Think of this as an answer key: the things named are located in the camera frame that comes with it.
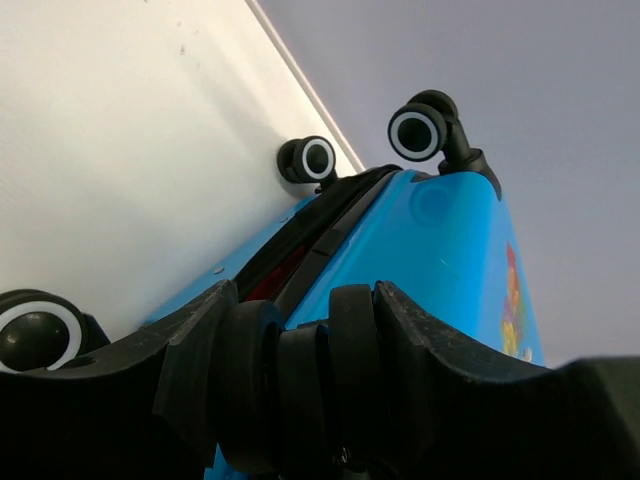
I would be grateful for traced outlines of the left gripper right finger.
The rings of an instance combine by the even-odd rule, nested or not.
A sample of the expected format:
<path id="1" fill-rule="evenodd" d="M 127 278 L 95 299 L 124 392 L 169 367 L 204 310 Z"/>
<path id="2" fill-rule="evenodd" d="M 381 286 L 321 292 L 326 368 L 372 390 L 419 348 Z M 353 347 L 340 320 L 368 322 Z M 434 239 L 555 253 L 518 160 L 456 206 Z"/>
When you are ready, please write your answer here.
<path id="1" fill-rule="evenodd" d="M 556 369 L 494 350 L 418 306 L 374 293 L 403 479 L 635 479 L 639 360 Z"/>

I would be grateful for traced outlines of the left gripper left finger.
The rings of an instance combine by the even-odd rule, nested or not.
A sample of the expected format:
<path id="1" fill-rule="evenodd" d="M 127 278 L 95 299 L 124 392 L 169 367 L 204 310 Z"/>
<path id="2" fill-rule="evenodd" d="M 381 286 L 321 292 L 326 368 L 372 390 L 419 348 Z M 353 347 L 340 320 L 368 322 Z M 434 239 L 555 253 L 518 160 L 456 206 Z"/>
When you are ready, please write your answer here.
<path id="1" fill-rule="evenodd" d="M 1 376 L 4 479 L 201 479 L 213 466 L 210 361 L 238 302 L 220 281 L 63 367 Z"/>

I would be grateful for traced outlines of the blue hard-shell suitcase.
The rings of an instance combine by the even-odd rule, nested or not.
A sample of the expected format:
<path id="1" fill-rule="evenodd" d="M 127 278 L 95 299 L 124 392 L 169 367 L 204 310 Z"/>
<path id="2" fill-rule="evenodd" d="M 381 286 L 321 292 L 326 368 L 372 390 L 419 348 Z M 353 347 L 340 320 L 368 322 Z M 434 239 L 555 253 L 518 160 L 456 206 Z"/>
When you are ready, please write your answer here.
<path id="1" fill-rule="evenodd" d="M 440 156 L 438 174 L 391 164 L 338 177 L 327 139 L 285 142 L 282 177 L 316 184 L 315 194 L 141 327 L 220 281 L 237 287 L 214 335 L 217 449 L 201 479 L 400 477 L 374 305 L 380 282 L 482 344 L 541 366 L 506 198 L 455 103 L 423 91 L 393 114 L 387 134 L 406 160 Z M 1 376 L 57 370 L 114 342 L 58 295 L 22 288 L 1 296 Z"/>

